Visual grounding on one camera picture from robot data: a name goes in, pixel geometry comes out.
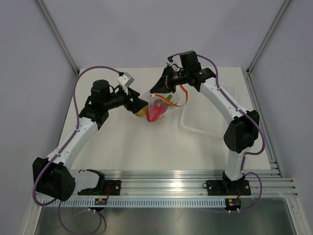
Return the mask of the yellow green mango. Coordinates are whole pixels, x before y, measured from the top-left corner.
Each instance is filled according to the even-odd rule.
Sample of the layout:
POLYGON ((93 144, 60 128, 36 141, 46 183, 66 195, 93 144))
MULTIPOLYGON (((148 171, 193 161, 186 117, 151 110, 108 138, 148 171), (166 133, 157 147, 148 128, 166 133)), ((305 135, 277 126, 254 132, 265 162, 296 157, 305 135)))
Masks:
POLYGON ((146 113, 148 112, 148 106, 145 106, 144 108, 142 108, 141 110, 139 110, 137 113, 135 113, 135 115, 137 117, 144 117, 146 116, 146 113))

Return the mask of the clear zip bag orange zipper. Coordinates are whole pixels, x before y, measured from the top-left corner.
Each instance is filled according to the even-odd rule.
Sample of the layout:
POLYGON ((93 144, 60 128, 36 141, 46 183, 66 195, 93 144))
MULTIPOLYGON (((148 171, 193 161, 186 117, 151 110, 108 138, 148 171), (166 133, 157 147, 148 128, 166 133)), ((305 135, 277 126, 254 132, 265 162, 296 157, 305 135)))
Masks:
POLYGON ((184 86, 176 87, 176 92, 155 93, 146 92, 142 98, 148 102, 145 113, 148 122, 158 122, 169 117, 178 108, 183 107, 188 101, 188 90, 184 86))

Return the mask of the pink dragon fruit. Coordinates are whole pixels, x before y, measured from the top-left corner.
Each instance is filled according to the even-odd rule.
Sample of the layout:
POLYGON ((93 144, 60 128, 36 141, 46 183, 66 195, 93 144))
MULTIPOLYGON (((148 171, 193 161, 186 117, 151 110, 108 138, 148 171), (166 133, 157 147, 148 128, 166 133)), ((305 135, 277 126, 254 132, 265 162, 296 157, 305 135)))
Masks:
POLYGON ((164 119, 174 108, 173 105, 158 96, 150 96, 148 103, 148 112, 146 113, 148 122, 157 122, 164 119))

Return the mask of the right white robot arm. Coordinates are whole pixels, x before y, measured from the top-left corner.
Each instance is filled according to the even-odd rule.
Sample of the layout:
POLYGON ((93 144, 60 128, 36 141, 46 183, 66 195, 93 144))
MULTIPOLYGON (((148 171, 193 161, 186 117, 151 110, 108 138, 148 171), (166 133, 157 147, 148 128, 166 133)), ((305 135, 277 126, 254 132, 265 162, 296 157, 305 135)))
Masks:
POLYGON ((244 173, 246 155, 256 156, 262 153, 262 150, 254 153, 250 151, 255 141, 264 136, 259 126, 259 113, 239 104, 221 86, 217 66, 212 60, 207 59, 213 69, 202 68, 198 59, 203 56, 195 51, 186 51, 177 55, 181 65, 177 65, 173 55, 169 56, 160 79, 150 89, 150 95, 174 106, 175 104, 164 95, 174 94, 177 87, 182 88, 187 84, 210 100, 228 124, 223 136, 223 141, 228 148, 228 158, 222 178, 207 182, 207 186, 215 186, 217 193, 224 191, 233 194, 247 190, 249 185, 244 173))

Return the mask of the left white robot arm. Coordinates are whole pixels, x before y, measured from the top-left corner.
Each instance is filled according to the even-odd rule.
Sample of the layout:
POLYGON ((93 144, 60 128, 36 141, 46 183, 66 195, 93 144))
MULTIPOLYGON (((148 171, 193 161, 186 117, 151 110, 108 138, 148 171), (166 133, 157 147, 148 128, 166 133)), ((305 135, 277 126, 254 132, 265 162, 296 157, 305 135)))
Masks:
POLYGON ((73 131, 46 158, 37 158, 33 162, 32 196, 36 204, 44 205, 37 200, 37 192, 60 201, 71 197, 76 182, 69 169, 85 144, 107 120, 109 110, 123 106, 136 114, 148 105, 137 91, 130 88, 134 81, 131 76, 124 74, 117 81, 116 92, 110 90, 107 80, 95 81, 83 109, 76 113, 73 131))

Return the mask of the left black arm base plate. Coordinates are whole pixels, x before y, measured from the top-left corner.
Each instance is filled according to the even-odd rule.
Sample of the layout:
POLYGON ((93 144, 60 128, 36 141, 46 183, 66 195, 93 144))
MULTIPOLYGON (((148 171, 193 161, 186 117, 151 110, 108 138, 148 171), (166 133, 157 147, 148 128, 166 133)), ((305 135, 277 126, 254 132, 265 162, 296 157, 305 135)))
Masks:
POLYGON ((78 191, 78 195, 85 196, 119 196, 121 191, 120 180, 99 180, 95 187, 78 191))

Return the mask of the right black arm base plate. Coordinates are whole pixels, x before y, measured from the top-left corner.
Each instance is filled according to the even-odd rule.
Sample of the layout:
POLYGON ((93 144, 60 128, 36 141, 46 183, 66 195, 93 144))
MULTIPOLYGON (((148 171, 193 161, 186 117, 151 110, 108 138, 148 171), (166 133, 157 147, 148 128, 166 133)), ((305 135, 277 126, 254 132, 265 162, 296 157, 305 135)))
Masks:
POLYGON ((226 180, 207 180, 202 187, 208 196, 250 196, 251 189, 248 180, 227 182, 226 180))

